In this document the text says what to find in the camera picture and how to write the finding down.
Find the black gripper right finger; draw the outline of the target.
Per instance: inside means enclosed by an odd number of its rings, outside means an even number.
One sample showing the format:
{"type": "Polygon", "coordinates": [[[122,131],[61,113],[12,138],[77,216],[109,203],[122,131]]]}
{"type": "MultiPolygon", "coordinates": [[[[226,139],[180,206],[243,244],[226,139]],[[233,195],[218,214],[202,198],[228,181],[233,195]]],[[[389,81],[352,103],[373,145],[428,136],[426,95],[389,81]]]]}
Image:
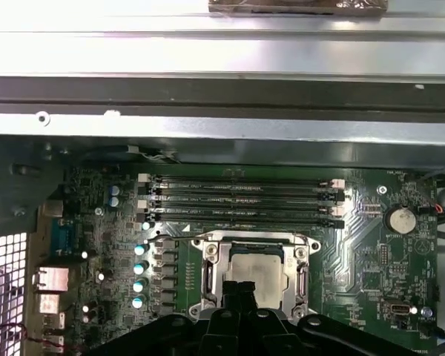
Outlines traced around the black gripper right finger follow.
{"type": "Polygon", "coordinates": [[[282,320],[276,310],[261,309],[255,283],[240,283],[242,311],[250,323],[256,355],[416,355],[411,349],[376,337],[320,314],[297,324],[282,320]]]}

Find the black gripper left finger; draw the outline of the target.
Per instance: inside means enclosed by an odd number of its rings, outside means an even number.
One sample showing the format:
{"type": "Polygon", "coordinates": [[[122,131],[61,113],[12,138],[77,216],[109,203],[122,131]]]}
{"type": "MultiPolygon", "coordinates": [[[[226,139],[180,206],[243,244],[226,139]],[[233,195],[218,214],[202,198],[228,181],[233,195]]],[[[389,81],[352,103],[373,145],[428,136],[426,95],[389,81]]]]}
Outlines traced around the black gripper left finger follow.
{"type": "Polygon", "coordinates": [[[92,350],[93,355],[236,355],[240,331],[239,283],[222,285],[221,308],[197,322],[162,317],[92,350]]]}

